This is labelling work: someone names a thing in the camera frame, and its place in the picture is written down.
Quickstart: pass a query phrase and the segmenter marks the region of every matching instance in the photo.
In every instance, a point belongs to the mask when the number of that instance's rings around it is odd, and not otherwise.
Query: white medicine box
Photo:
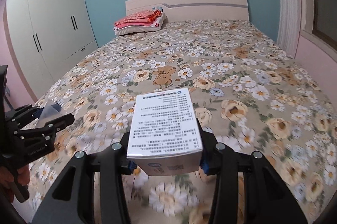
[[[138,95],[127,158],[148,175],[199,169],[203,145],[188,88]]]

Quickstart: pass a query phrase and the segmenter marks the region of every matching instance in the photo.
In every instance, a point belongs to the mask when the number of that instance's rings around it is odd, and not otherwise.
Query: wardrobe
[[[16,59],[37,98],[98,48],[85,0],[7,0],[6,10]]]

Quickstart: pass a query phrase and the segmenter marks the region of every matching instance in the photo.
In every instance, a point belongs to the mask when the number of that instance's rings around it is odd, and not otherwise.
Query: blue logo
[[[148,165],[150,167],[160,167],[161,166],[161,164],[159,164],[159,163],[149,163]]]

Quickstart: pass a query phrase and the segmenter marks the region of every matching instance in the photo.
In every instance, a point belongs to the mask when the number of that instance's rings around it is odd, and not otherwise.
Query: silver screw
[[[262,158],[262,153],[259,152],[259,151],[255,151],[255,152],[253,153],[253,157],[255,157],[255,158]]]
[[[216,148],[217,150],[224,150],[224,149],[226,148],[226,145],[223,144],[223,143],[217,143],[217,144],[215,145],[215,148]]]
[[[75,157],[76,157],[76,158],[82,158],[82,157],[84,157],[84,152],[83,152],[83,151],[78,151],[78,152],[75,154]]]
[[[120,143],[114,143],[111,145],[112,150],[119,150],[122,148],[122,145]]]

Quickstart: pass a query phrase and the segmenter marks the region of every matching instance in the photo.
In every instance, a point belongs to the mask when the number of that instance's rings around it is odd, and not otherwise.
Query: bed
[[[153,6],[168,17],[160,31],[109,42],[37,102],[60,103],[75,122],[30,165],[34,210],[76,151],[101,151],[129,131],[136,95],[187,87],[203,129],[235,151],[262,151],[312,223],[337,188],[337,118],[317,83],[248,21],[247,0],[130,0],[126,12]],[[123,183],[133,223],[208,222],[215,180],[202,170],[148,177],[138,168]]]

